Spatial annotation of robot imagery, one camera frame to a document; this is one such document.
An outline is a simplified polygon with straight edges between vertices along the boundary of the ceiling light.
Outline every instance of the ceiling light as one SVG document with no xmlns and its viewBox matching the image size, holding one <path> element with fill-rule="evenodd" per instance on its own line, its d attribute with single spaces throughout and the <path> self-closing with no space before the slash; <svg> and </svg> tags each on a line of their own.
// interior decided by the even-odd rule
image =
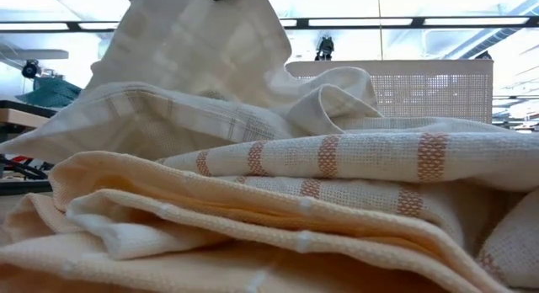
<svg viewBox="0 0 539 293">
<path fill-rule="evenodd" d="M 528 18 L 426 19 L 424 25 L 523 24 Z"/>
<path fill-rule="evenodd" d="M 297 20 L 295 19 L 280 19 L 279 21 L 283 27 L 294 27 L 297 25 Z"/>
<path fill-rule="evenodd" d="M 409 25 L 412 19 L 311 19 L 311 26 Z"/>
<path fill-rule="evenodd" d="M 494 107 L 498 107 L 498 106 L 502 106 L 506 104 L 513 104 L 513 103 L 518 103 L 518 102 L 520 102 L 520 100 L 518 99 L 494 99 L 492 101 L 492 105 Z"/>
<path fill-rule="evenodd" d="M 79 24 L 82 29 L 116 29 L 117 23 L 82 23 Z"/>
<path fill-rule="evenodd" d="M 69 30 L 66 24 L 62 23 L 16 23 L 16 24 L 0 24 L 0 31 L 3 30 Z"/>
</svg>

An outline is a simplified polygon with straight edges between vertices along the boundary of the striped fabric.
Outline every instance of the striped fabric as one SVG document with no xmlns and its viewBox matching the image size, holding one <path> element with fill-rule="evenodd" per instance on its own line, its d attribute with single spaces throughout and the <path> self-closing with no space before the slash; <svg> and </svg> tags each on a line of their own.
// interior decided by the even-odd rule
<svg viewBox="0 0 539 293">
<path fill-rule="evenodd" d="M 1 291 L 539 289 L 539 139 L 308 82 L 267 0 L 133 0 L 80 98 L 0 152 L 57 162 Z"/>
</svg>

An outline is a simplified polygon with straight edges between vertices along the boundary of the folded cloth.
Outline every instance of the folded cloth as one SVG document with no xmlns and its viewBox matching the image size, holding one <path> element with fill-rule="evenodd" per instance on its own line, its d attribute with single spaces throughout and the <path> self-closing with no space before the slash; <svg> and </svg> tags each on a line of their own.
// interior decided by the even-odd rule
<svg viewBox="0 0 539 293">
<path fill-rule="evenodd" d="M 366 72 L 289 55 L 267 0 L 133 0 L 81 97 L 0 145 L 58 162 L 0 289 L 539 289 L 537 137 L 384 118 Z"/>
<path fill-rule="evenodd" d="M 47 108 L 63 108 L 75 100 L 81 88 L 58 77 L 34 78 L 34 91 L 15 96 L 27 104 Z"/>
</svg>

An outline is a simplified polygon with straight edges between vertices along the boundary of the checkered fabric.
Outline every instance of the checkered fabric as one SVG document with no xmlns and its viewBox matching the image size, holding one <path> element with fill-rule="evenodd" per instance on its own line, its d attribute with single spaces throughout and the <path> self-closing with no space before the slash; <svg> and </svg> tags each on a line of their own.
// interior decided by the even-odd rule
<svg viewBox="0 0 539 293">
<path fill-rule="evenodd" d="M 0 290 L 539 289 L 539 138 L 385 118 L 366 72 L 289 55 L 267 0 L 133 0 L 81 97 L 0 145 L 58 162 Z"/>
</svg>

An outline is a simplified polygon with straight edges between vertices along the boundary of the wooden table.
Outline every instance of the wooden table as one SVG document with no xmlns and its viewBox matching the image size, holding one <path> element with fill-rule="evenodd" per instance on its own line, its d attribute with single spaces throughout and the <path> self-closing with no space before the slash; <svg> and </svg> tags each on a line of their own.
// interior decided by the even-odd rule
<svg viewBox="0 0 539 293">
<path fill-rule="evenodd" d="M 10 134 L 20 134 L 42 126 L 55 113 L 52 109 L 0 100 L 0 142 L 6 141 Z M 51 188 L 46 180 L 6 181 L 2 177 L 3 165 L 0 163 L 0 196 L 50 191 Z"/>
</svg>

